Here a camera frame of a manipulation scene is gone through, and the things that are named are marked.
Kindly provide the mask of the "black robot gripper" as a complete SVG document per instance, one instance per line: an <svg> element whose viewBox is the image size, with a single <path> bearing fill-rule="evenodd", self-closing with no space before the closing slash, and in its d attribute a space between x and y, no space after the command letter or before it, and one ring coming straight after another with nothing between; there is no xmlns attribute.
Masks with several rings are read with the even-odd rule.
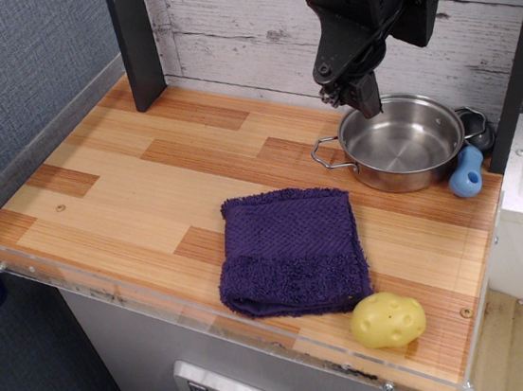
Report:
<svg viewBox="0 0 523 391"><path fill-rule="evenodd" d="M352 108L364 118L382 113L374 70L383 61L386 39L424 48L433 35L438 0L305 0L321 24L313 78L320 99L332 107L345 104L349 80Z"/></svg>

